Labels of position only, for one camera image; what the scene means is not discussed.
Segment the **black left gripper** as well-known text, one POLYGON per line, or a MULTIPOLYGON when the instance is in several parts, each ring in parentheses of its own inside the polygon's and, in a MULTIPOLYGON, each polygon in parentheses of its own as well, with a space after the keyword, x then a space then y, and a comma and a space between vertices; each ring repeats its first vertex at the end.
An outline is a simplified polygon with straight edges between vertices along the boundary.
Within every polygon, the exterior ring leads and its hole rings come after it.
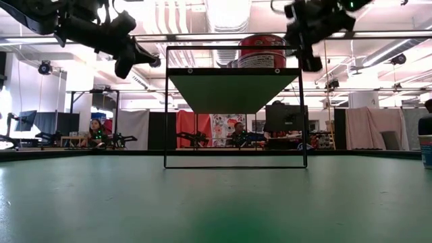
POLYGON ((54 36, 63 47, 66 41, 74 41, 102 51, 115 58, 115 75, 125 79, 133 65, 159 66, 159 55, 149 53, 135 38, 129 35, 136 21, 126 11, 110 18, 113 1, 68 1, 59 9, 58 25, 54 36))

